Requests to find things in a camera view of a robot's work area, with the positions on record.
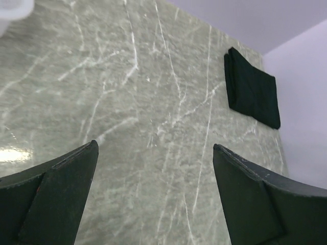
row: gray marble surface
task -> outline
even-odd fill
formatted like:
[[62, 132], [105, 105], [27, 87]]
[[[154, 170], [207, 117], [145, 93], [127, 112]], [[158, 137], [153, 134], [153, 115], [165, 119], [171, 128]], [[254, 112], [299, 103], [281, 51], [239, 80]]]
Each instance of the gray marble surface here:
[[262, 68], [161, 0], [37, 0], [0, 39], [0, 177], [96, 139], [77, 245], [230, 244], [214, 143], [286, 174], [278, 131], [228, 108], [231, 46]]

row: black fabric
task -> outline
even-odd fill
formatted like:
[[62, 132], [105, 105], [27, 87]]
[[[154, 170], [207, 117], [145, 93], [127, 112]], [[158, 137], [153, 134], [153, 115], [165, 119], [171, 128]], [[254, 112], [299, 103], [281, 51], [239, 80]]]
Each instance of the black fabric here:
[[275, 77], [253, 67], [233, 47], [225, 54], [224, 61], [229, 107], [279, 129]]

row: white wall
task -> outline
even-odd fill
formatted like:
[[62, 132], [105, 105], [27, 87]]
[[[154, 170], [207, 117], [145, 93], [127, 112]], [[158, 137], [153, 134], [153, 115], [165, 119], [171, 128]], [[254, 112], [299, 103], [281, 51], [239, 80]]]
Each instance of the white wall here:
[[265, 54], [327, 18], [327, 0], [168, 0]]
[[264, 56], [292, 179], [327, 188], [327, 20]]

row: dark green object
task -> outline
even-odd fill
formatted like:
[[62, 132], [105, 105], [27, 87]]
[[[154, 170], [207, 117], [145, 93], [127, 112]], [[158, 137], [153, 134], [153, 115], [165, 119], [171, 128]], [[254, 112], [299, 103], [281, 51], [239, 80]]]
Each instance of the dark green object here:
[[279, 129], [281, 120], [275, 77], [253, 67], [233, 47], [224, 59], [229, 107]]
[[222, 145], [214, 169], [232, 245], [327, 244], [327, 190], [293, 181]]
[[92, 141], [0, 179], [1, 245], [73, 245], [97, 165]]

